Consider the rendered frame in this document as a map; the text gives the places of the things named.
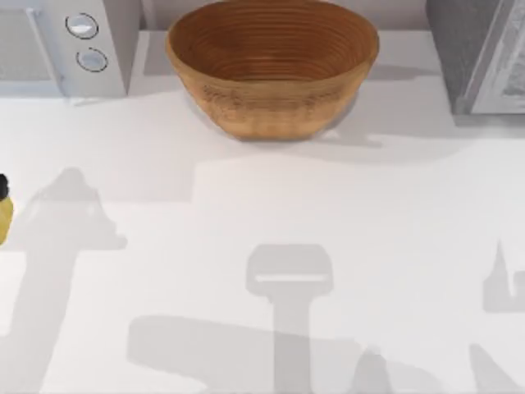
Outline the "yellow bread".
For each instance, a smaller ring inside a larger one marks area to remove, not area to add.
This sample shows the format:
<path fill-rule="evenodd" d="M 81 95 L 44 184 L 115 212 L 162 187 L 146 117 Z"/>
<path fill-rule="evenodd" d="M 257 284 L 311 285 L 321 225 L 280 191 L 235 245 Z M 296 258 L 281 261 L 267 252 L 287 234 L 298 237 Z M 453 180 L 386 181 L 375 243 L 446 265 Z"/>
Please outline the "yellow bread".
<path fill-rule="evenodd" d="M 11 198 L 7 196 L 0 200 L 0 245 L 3 244 L 7 238 L 13 214 L 14 205 Z"/>

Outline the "brown woven basket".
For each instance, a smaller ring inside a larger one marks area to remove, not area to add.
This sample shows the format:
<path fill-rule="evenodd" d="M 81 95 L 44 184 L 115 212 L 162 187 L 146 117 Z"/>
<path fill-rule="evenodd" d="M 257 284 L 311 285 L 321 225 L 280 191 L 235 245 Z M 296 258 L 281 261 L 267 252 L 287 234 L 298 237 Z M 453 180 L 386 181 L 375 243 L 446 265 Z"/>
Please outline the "brown woven basket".
<path fill-rule="evenodd" d="M 196 106 L 240 140 L 303 140 L 352 102 L 380 50 L 376 26 L 325 0 L 219 0 L 167 31 Z"/>

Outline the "pale microwave oven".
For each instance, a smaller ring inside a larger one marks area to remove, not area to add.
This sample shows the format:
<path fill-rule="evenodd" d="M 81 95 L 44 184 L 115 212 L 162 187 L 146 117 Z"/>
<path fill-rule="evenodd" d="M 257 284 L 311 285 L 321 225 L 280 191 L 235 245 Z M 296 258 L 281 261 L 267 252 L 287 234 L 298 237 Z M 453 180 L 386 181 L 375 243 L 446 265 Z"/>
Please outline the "pale microwave oven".
<path fill-rule="evenodd" d="M 88 13 L 99 25 L 77 39 L 67 16 Z M 142 17 L 141 0 L 0 0 L 0 97 L 120 98 L 128 93 Z M 108 67 L 91 73 L 78 51 L 96 48 Z"/>

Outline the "white microwave knob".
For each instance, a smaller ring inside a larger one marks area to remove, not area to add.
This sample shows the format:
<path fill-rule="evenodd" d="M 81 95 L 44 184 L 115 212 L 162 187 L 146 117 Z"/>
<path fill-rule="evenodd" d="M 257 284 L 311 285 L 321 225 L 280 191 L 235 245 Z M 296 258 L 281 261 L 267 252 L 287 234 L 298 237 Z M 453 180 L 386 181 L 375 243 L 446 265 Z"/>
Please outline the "white microwave knob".
<path fill-rule="evenodd" d="M 105 53 L 96 48 L 87 48 L 78 51 L 75 60 L 79 67 L 91 73 L 99 73 L 108 67 L 108 59 Z"/>
<path fill-rule="evenodd" d="M 92 39 L 99 32 L 98 22 L 88 13 L 67 16 L 65 27 L 70 35 L 83 40 Z"/>

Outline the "grey cabinet door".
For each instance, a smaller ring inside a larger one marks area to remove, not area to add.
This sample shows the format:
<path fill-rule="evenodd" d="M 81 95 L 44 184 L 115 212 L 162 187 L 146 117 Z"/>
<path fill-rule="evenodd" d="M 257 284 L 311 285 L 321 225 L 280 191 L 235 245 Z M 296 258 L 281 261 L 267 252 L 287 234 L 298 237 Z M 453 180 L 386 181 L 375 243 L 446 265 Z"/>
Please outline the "grey cabinet door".
<path fill-rule="evenodd" d="M 460 111 L 525 115 L 525 0 L 498 1 Z"/>

